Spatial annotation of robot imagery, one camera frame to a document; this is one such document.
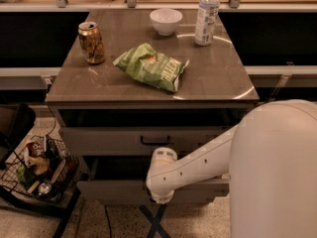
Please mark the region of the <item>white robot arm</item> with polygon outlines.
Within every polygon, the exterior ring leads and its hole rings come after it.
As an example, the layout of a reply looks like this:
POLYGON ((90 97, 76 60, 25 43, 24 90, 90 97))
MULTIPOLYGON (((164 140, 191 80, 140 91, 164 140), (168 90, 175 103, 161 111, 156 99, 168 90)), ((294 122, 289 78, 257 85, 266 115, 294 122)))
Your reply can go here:
POLYGON ((263 104, 179 159, 153 153, 147 187, 167 203, 186 185, 229 175, 231 238, 317 238, 317 104, 263 104))

